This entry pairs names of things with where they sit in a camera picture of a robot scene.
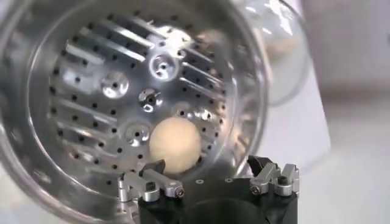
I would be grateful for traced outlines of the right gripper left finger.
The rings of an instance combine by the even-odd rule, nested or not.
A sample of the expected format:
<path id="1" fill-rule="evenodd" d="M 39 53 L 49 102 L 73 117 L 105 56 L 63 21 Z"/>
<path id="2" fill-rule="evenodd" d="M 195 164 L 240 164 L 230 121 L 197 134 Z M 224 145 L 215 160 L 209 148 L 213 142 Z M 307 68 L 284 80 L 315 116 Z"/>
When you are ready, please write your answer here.
<path id="1" fill-rule="evenodd" d="M 161 159 L 146 164 L 138 173 L 126 172 L 118 178 L 119 201 L 127 203 L 134 198 L 145 202 L 155 202 L 161 196 L 183 198 L 185 190 L 182 182 L 163 175 L 166 163 Z"/>

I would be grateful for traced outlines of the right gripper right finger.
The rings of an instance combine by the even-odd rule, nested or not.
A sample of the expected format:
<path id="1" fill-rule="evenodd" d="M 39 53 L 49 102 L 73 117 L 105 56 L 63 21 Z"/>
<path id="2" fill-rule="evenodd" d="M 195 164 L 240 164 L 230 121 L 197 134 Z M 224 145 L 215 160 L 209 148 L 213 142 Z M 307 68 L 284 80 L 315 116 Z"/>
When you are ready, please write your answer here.
<path id="1" fill-rule="evenodd" d="M 247 163 L 253 177 L 249 189 L 253 195 L 264 195 L 272 191 L 280 197 L 299 195 L 299 169 L 295 164 L 286 164 L 282 169 L 267 157 L 250 155 Z"/>

